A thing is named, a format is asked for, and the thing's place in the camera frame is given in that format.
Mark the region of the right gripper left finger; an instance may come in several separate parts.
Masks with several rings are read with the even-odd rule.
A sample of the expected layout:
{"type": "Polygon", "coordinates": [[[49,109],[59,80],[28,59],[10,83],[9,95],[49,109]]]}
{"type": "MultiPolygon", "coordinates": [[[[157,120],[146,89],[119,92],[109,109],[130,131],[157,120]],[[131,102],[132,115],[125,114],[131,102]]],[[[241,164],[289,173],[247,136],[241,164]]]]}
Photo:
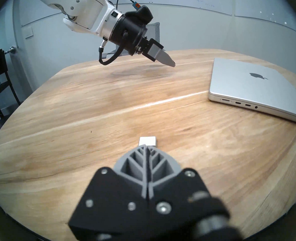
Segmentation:
{"type": "Polygon", "coordinates": [[[95,172],[68,222],[78,241],[111,241],[129,229],[146,204],[147,161],[142,145],[95,172]]]}

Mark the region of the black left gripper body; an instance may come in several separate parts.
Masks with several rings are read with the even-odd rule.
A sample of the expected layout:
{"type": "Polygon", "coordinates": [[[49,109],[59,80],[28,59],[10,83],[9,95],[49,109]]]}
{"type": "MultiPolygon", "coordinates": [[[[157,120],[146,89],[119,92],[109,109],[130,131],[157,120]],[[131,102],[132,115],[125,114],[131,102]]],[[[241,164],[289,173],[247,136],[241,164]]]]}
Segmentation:
{"type": "Polygon", "coordinates": [[[151,15],[149,16],[135,16],[123,14],[117,21],[111,36],[110,42],[120,46],[125,43],[124,50],[129,55],[134,55],[136,46],[147,32],[146,25],[150,23],[151,15]]]}

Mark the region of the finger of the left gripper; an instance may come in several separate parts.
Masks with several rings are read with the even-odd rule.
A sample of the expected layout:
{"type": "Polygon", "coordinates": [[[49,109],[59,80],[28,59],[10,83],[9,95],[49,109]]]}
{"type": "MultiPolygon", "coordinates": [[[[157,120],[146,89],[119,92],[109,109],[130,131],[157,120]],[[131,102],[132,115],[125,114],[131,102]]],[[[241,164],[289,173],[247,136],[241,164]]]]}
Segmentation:
{"type": "Polygon", "coordinates": [[[176,63],[173,61],[170,55],[165,52],[163,46],[153,38],[151,38],[144,47],[143,55],[153,62],[157,60],[160,63],[170,67],[176,66],[176,63]]]}

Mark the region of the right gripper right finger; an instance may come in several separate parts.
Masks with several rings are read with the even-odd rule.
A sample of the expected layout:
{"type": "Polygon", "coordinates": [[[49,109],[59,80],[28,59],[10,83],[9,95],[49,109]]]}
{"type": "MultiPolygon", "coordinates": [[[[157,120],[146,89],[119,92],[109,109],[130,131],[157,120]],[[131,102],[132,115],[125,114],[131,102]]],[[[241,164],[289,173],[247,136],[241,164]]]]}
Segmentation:
{"type": "Polygon", "coordinates": [[[148,146],[148,196],[152,241],[229,241],[230,214],[200,175],[154,146],[148,146]]]}

